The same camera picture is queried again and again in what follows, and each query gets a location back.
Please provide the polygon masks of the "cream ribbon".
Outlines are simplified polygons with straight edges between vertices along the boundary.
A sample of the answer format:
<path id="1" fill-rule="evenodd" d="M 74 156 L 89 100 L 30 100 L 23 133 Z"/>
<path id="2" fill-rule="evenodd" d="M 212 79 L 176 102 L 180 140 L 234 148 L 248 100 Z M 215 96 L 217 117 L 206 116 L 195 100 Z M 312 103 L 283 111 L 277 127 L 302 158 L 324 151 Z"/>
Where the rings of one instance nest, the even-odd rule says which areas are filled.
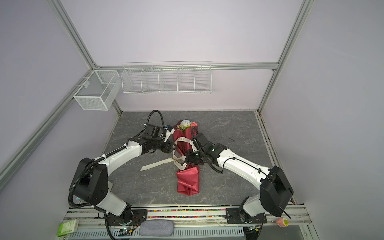
<path id="1" fill-rule="evenodd" d="M 146 170 L 158 167 L 158 166 L 163 165 L 163 164 L 171 163 L 171 162 L 173 162 L 179 170 L 183 171 L 187 167 L 188 163 L 186 160 L 186 156 L 184 156 L 182 153 L 178 153 L 178 151 L 180 150 L 178 147 L 179 142 L 187 143 L 188 145 L 190 145 L 192 147 L 193 151 L 197 150 L 197 148 L 193 144 L 192 140 L 185 138 L 185 137 L 180 137 L 177 140 L 175 140 L 175 142 L 174 142 L 176 144 L 177 148 L 175 150 L 173 150 L 173 155 L 171 158 L 143 166 L 140 169 L 140 171 L 146 171 Z"/>

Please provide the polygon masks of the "red wrapping paper sheet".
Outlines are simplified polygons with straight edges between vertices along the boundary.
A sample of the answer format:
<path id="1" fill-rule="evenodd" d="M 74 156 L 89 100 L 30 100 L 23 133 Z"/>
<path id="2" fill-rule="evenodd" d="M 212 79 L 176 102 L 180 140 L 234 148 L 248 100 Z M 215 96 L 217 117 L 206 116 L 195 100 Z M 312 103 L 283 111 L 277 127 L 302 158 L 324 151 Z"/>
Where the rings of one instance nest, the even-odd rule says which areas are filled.
<path id="1" fill-rule="evenodd" d="M 198 125 L 193 122 L 191 127 L 186 129 L 184 132 L 179 129 L 179 123 L 176 125 L 176 130 L 173 133 L 174 142 L 180 137 L 185 137 L 192 140 L 193 136 L 198 133 Z M 192 147 L 187 143 L 179 142 L 178 143 L 179 151 L 184 156 L 187 156 L 188 150 L 192 150 Z M 187 167 L 181 171 L 177 171 L 178 186 L 177 192 L 186 196 L 192 196 L 199 193 L 199 181 L 200 178 L 200 168 L 196 165 L 188 164 Z"/>

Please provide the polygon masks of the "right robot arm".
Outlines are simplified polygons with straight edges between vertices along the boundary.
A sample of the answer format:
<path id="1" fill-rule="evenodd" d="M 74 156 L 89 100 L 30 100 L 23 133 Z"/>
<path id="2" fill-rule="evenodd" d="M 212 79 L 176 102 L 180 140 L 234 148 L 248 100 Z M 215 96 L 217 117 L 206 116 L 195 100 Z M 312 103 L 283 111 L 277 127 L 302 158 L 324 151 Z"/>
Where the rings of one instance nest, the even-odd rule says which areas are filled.
<path id="1" fill-rule="evenodd" d="M 251 223 L 260 215 L 269 213 L 275 217 L 285 214 L 294 190 L 284 171 L 278 167 L 264 167 L 231 151 L 222 144 L 213 144 L 201 133 L 191 139 L 192 149 L 186 162 L 192 165 L 208 164 L 215 172 L 229 170 L 251 183 L 259 191 L 240 204 L 235 217 L 241 223 Z"/>

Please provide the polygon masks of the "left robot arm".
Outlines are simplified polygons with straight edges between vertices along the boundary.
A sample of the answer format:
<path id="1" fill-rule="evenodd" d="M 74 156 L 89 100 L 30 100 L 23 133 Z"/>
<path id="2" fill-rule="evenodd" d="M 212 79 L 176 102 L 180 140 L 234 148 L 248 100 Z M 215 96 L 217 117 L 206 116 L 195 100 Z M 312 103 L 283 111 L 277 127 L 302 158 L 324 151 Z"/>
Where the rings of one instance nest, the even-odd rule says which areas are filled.
<path id="1" fill-rule="evenodd" d="M 92 207 L 116 218 L 118 224 L 128 225 L 134 218 L 132 207 L 111 192 L 109 175 L 130 160 L 160 150 L 169 154 L 174 142 L 170 137 L 175 129 L 147 124 L 142 132 L 120 148 L 96 159 L 79 162 L 69 188 L 68 203 L 72 209 Z"/>

